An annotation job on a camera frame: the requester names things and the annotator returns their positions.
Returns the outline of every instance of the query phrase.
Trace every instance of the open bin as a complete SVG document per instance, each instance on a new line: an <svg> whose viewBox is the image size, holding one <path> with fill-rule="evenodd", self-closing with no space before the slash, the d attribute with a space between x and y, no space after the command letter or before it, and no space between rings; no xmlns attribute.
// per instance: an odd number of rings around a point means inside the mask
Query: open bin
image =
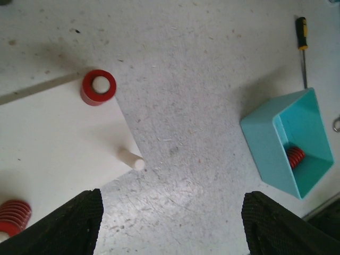
<svg viewBox="0 0 340 255"><path fill-rule="evenodd" d="M273 98L241 121L264 182L303 199L334 164L314 89ZM306 157L292 169L286 150Z"/></svg>

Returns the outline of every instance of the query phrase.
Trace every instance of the dark spot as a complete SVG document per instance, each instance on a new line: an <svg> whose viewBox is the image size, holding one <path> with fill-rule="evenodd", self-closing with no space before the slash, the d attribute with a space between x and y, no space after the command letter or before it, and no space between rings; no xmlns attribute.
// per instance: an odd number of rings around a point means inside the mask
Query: dark spot
<svg viewBox="0 0 340 255"><path fill-rule="evenodd" d="M11 46L14 46L14 45L16 45L16 40L14 40L14 39L13 40L9 40L8 44L11 45Z"/></svg>
<svg viewBox="0 0 340 255"><path fill-rule="evenodd" d="M170 149L170 156L174 156L175 154L177 154L179 151L178 147L174 147L172 149Z"/></svg>

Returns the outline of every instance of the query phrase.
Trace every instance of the screwdriver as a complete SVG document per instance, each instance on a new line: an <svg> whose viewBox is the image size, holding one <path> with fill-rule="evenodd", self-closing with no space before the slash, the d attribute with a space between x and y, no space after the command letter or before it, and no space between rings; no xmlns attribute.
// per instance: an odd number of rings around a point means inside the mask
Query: screwdriver
<svg viewBox="0 0 340 255"><path fill-rule="evenodd" d="M307 88L307 72L306 72L306 59L304 51L308 48L307 45L307 21L305 17L300 17L295 20L296 36L298 49L302 52L301 68L303 77L303 86Z"/></svg>

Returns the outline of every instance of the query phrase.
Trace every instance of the white board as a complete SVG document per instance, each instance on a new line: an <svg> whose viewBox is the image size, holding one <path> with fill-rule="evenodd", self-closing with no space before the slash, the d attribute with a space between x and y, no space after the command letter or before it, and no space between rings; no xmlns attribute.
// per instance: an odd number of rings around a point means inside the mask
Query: white board
<svg viewBox="0 0 340 255"><path fill-rule="evenodd" d="M115 98L89 106L81 80L0 106L0 204L20 198L34 224L83 190L131 168L119 147L140 151Z"/></svg>

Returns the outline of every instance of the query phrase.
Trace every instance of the brown stain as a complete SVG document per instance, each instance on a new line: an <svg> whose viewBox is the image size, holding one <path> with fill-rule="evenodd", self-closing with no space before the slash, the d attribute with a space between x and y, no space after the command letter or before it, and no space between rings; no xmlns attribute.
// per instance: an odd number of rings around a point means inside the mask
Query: brown stain
<svg viewBox="0 0 340 255"><path fill-rule="evenodd" d="M16 45L16 40L15 39L9 40L8 44L11 45L11 46L14 46L14 45Z"/></svg>

